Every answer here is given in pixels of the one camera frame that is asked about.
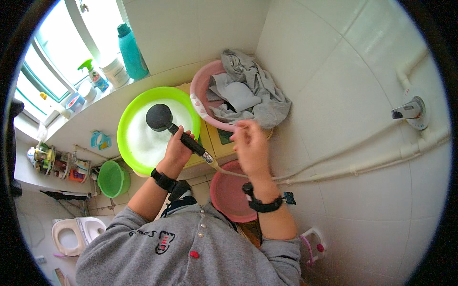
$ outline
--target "gray clothing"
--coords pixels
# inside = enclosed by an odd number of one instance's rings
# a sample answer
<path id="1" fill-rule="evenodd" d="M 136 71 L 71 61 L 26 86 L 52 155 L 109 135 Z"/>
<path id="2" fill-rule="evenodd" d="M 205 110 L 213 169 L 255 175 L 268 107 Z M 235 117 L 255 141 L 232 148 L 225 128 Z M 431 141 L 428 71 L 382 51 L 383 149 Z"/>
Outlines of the gray clothing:
<path id="1" fill-rule="evenodd" d="M 84 285 L 299 285 L 300 241 L 263 239 L 257 249 L 210 203 L 148 222 L 129 207 L 76 265 Z M 198 258 L 190 256 L 197 252 Z"/>
<path id="2" fill-rule="evenodd" d="M 286 118 L 291 101 L 275 86 L 270 74 L 253 60 L 234 49 L 226 49 L 221 53 L 221 61 L 228 75 L 235 82 L 245 83 L 256 97 L 261 98 L 261 103 L 248 111 L 262 128 L 270 129 Z M 227 105 L 209 108 L 214 117 L 224 123 L 235 124 L 238 120 L 251 119 L 247 117 L 247 112 L 234 113 L 227 110 Z"/>
<path id="3" fill-rule="evenodd" d="M 255 97 L 246 84 L 234 82 L 227 73 L 211 76 L 208 85 L 210 86 L 208 88 L 210 92 L 207 92 L 208 101 L 215 101 L 214 95 L 216 95 L 219 100 L 229 102 L 236 112 L 242 112 L 261 103 L 261 98 Z"/>

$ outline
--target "wrist strap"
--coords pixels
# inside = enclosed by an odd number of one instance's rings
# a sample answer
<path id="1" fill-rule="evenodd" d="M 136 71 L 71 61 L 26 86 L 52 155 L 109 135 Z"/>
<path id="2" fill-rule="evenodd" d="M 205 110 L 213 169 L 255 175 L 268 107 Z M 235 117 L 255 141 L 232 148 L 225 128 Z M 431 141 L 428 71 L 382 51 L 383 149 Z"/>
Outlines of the wrist strap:
<path id="1" fill-rule="evenodd" d="M 167 191 L 170 194 L 169 201 L 173 202 L 181 197 L 186 191 L 190 190 L 191 187 L 185 180 L 174 180 L 164 173 L 159 173 L 156 168 L 151 172 L 151 177 L 156 181 L 156 184 Z"/>
<path id="2" fill-rule="evenodd" d="M 272 212 L 278 210 L 282 203 L 283 198 L 279 194 L 278 198 L 276 198 L 270 204 L 263 204 L 261 200 L 255 198 L 253 193 L 253 185 L 251 183 L 246 183 L 242 186 L 243 192 L 248 196 L 248 205 L 250 208 L 254 209 L 257 212 Z"/>

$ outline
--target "window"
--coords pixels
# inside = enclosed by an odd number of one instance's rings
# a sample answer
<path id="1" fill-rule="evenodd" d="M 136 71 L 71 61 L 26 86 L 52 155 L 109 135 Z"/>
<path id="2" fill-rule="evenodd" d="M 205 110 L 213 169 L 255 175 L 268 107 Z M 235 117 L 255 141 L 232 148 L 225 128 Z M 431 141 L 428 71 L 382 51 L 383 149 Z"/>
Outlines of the window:
<path id="1" fill-rule="evenodd" d="M 60 0 L 48 14 L 27 50 L 14 97 L 24 113 L 48 125 L 58 113 L 39 96 L 64 105 L 86 72 L 77 68 L 87 59 L 119 53 L 117 26 L 127 22 L 122 0 Z"/>

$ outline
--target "white jar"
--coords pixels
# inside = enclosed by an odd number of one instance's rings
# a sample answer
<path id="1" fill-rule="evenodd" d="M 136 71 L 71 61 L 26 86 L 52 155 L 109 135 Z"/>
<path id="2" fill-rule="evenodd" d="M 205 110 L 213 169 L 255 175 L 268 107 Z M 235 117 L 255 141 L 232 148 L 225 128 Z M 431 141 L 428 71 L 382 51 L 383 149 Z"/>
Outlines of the white jar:
<path id="1" fill-rule="evenodd" d="M 91 85 L 89 81 L 83 81 L 83 83 L 78 88 L 78 93 L 87 100 L 91 102 L 95 99 L 97 95 L 97 90 Z"/>
<path id="2" fill-rule="evenodd" d="M 130 78 L 125 70 L 124 63 L 118 56 L 115 56 L 114 59 L 102 60 L 100 69 L 115 88 L 121 87 Z"/>

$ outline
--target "hand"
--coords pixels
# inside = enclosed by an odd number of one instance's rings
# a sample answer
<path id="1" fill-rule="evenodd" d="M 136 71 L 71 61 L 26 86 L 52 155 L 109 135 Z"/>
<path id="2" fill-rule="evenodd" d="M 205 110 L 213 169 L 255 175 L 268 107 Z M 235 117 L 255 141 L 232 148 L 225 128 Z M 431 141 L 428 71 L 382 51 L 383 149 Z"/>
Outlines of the hand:
<path id="1" fill-rule="evenodd" d="M 237 128 L 231 136 L 235 141 L 240 166 L 246 175 L 253 180 L 270 180 L 268 143 L 261 127 L 256 121 L 237 121 Z"/>
<path id="2" fill-rule="evenodd" d="M 170 137 L 164 159 L 156 166 L 156 170 L 159 173 L 164 173 L 167 177 L 175 180 L 178 178 L 181 170 L 183 170 L 183 167 L 192 155 L 192 151 L 184 146 L 180 140 L 182 134 L 183 126 L 180 125 L 175 135 Z M 191 134 L 191 131 L 186 131 L 186 134 L 194 139 L 194 135 Z"/>

